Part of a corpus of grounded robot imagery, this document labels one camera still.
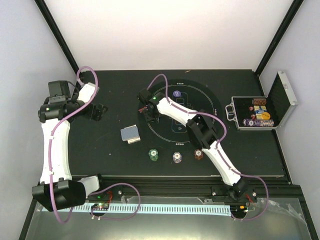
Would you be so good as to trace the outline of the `red chip stack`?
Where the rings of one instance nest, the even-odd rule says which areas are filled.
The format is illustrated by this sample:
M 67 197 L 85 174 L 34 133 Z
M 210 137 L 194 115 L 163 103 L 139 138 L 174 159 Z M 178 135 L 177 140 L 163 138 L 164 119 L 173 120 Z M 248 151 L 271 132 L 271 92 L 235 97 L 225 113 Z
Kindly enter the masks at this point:
M 201 160 L 203 157 L 204 157 L 204 156 L 203 156 L 203 152 L 202 152 L 200 149 L 196 149 L 196 150 L 194 151 L 194 158 L 195 158 L 196 160 Z

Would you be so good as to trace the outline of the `green chip stack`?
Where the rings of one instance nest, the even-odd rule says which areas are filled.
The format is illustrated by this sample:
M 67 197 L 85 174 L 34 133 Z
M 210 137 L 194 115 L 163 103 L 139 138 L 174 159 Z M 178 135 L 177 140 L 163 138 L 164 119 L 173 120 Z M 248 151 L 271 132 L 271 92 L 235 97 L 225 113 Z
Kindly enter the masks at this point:
M 156 149 L 150 149 L 148 152 L 150 160 L 157 161 L 159 159 L 159 153 Z

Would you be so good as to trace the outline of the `red triangular all-in button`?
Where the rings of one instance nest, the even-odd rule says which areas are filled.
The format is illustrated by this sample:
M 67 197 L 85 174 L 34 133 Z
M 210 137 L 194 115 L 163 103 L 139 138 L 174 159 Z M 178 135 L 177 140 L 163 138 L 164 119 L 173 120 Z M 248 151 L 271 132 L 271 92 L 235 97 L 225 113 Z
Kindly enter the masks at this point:
M 139 111 L 140 113 L 142 113 L 142 112 L 145 111 L 146 109 L 147 109 L 147 107 L 145 106 L 145 107 L 140 108 L 138 111 Z

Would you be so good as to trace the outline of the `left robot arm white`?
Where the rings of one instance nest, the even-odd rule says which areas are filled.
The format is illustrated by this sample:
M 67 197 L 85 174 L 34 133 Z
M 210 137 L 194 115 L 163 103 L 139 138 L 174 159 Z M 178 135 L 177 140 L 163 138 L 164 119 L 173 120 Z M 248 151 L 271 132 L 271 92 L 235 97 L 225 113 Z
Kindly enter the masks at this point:
M 47 97 L 38 111 L 44 137 L 44 160 L 39 184 L 32 188 L 32 196 L 45 209 L 53 212 L 83 205 L 91 194 L 103 199 L 108 192 L 101 183 L 101 175 L 72 179 L 69 168 L 68 137 L 71 123 L 78 116 L 99 121 L 107 107 L 89 103 L 96 86 L 86 83 L 71 94 L 69 81 L 48 83 Z

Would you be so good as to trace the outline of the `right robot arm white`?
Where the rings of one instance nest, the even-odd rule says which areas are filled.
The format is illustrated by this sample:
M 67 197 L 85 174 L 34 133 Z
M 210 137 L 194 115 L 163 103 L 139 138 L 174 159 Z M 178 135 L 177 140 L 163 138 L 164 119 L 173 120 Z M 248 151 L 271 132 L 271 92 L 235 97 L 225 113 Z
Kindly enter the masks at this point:
M 219 171 L 224 184 L 228 186 L 227 195 L 231 201 L 238 202 L 246 195 L 246 181 L 220 144 L 212 120 L 215 116 L 204 111 L 186 108 L 161 92 L 153 95 L 144 89 L 137 98 L 146 106 L 146 110 L 142 111 L 146 121 L 155 121 L 159 116 L 164 115 L 186 127 L 190 143 L 207 155 Z

